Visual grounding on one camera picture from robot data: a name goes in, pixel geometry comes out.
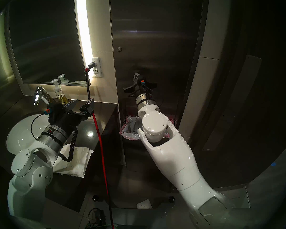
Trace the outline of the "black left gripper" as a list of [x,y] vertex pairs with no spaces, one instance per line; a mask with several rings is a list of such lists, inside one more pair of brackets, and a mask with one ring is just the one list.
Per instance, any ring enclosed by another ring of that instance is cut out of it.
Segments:
[[94,113],[94,98],[80,107],[80,113],[74,112],[73,108],[79,102],[78,99],[62,104],[53,102],[48,104],[50,110],[48,122],[52,126],[62,129],[66,134],[77,131],[81,121],[84,121]]

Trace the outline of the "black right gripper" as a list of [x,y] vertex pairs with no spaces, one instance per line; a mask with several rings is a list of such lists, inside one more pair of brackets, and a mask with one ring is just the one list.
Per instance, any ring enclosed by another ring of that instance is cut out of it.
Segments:
[[143,75],[135,73],[133,77],[134,84],[129,87],[124,87],[123,91],[128,97],[138,97],[141,94],[152,94],[153,90],[157,88],[158,83],[147,82]]

